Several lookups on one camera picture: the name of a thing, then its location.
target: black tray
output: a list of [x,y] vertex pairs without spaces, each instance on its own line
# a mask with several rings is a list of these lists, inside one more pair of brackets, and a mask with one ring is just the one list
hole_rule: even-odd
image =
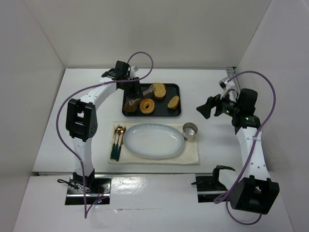
[[[147,90],[151,84],[141,84],[140,85],[141,90],[142,91]],[[182,112],[179,86],[177,84],[165,84],[165,83],[164,85],[166,87],[166,95],[164,96],[163,99],[159,100],[155,98],[153,93],[150,93],[146,96],[146,98],[150,98],[154,100],[154,103],[155,103],[154,111],[152,113],[145,115],[140,111],[140,107],[138,107],[134,113],[128,113],[124,111],[124,106],[127,101],[124,95],[124,99],[122,103],[122,114],[127,117],[177,117],[179,116]],[[175,110],[169,109],[168,103],[176,95],[179,96],[178,106]]]

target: white table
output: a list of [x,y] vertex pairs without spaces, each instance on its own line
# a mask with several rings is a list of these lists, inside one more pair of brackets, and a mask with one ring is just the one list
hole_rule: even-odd
[[[194,174],[113,178],[110,205],[94,206],[84,219],[83,205],[64,205],[67,185],[57,183],[58,178],[68,180],[68,176],[30,178],[14,232],[293,231],[280,193],[259,223],[243,226],[229,217],[225,203],[197,202],[196,187],[191,186]],[[257,214],[231,212],[244,222],[257,218]]]
[[[73,92],[97,84],[106,69],[66,69],[44,138],[33,168],[40,173],[72,173],[74,156],[60,142],[56,134],[56,114],[61,103]],[[148,70],[139,70],[143,76]],[[240,147],[231,117],[221,115],[206,120],[196,107],[204,104],[209,96],[222,93],[218,82],[226,77],[225,70],[176,70],[155,69],[142,83],[176,83],[181,91],[182,114],[178,118],[142,118],[122,115],[123,91],[113,93],[97,110],[98,132],[92,142],[92,162],[97,173],[211,173],[216,165],[242,167]],[[66,108],[60,118],[60,132],[72,146],[65,129]],[[112,139],[112,122],[193,122],[198,127],[198,152],[200,165],[133,165],[108,164]]]

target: beige cloth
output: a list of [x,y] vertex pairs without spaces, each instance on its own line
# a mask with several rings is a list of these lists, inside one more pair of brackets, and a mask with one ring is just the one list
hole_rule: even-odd
[[[150,122],[138,122],[138,123],[137,122],[114,122],[113,132],[115,131],[118,125],[122,127],[126,127],[126,129],[128,130],[130,127],[133,127],[135,125],[142,124],[142,123],[150,123]],[[163,124],[176,128],[181,133],[183,131],[184,123],[163,123]],[[112,136],[110,152],[112,151],[112,144],[114,142],[114,136],[115,135]],[[150,158],[139,157],[129,152],[127,148],[125,147],[125,145],[123,144],[121,146],[121,153],[120,153],[119,161],[115,161],[113,159],[110,159],[110,157],[108,157],[108,163],[199,165],[199,158],[198,158],[198,151],[197,151],[197,138],[189,142],[184,142],[184,147],[181,153],[179,153],[178,155],[172,158],[167,158],[167,159],[150,159]]]

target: green handle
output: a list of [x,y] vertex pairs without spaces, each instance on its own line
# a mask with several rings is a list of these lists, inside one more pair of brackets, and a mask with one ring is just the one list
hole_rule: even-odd
[[118,148],[118,152],[117,152],[117,156],[116,156],[116,161],[119,161],[120,152],[121,152],[121,146]]
[[111,160],[114,157],[114,152],[115,152],[115,144],[112,145]]
[[118,152],[118,144],[116,144],[113,159],[116,159],[116,157],[117,157],[117,152]]

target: metal cup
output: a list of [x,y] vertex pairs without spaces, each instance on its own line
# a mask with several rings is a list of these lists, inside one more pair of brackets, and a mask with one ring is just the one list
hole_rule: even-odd
[[183,137],[185,141],[191,141],[197,135],[197,126],[192,122],[187,122],[183,126]]

